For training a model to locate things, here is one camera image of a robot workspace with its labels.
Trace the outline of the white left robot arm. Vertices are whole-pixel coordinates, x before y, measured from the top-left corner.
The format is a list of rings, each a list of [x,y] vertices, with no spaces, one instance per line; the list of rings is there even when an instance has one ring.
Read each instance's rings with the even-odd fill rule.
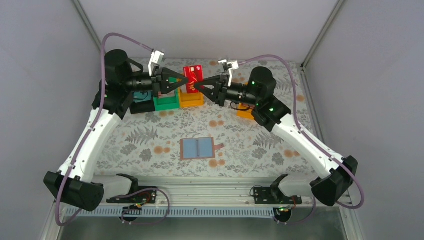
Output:
[[[137,180],[125,174],[95,177],[94,171],[109,136],[124,119],[134,102],[135,92],[168,94],[188,83],[184,75],[149,62],[149,70],[129,58],[121,49],[106,53],[105,81],[92,103],[87,126],[68,159],[56,172],[47,172],[43,183],[57,202],[94,211],[102,201],[135,190]]]

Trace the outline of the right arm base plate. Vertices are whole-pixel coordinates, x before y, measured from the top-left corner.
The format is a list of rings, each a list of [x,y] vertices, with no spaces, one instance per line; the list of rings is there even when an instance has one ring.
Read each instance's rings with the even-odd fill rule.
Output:
[[[256,205],[300,205],[303,203],[299,196],[285,196],[282,192],[259,185],[252,187],[249,194]]]

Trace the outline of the red VIP credit card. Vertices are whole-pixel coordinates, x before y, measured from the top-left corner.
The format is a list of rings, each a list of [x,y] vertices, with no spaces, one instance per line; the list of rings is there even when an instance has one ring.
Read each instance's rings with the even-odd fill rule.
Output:
[[[195,88],[195,83],[203,81],[203,67],[201,65],[185,66],[183,68],[183,73],[184,76],[188,79],[188,83],[185,85],[185,93],[198,93],[199,91]]]

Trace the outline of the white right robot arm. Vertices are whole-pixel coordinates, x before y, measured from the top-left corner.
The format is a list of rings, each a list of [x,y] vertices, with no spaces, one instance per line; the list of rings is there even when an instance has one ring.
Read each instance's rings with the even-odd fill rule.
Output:
[[[268,68],[254,68],[247,84],[231,83],[231,77],[209,77],[194,87],[219,106],[226,101],[252,106],[254,120],[294,148],[317,174],[311,180],[281,175],[271,185],[274,197],[308,196],[329,207],[340,205],[341,197],[354,182],[357,160],[331,150],[299,123],[292,110],[274,95],[277,81]]]

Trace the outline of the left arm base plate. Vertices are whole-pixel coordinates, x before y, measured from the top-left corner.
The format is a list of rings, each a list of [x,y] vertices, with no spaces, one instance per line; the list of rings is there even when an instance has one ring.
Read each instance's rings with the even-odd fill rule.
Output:
[[[134,205],[155,204],[156,198],[157,198],[157,190],[154,190],[156,189],[155,186],[139,186],[135,190],[132,190],[130,193],[132,194],[144,189],[150,189],[150,190],[146,190],[126,198],[123,198],[123,197],[109,198],[106,200],[106,202],[108,204],[134,204]]]

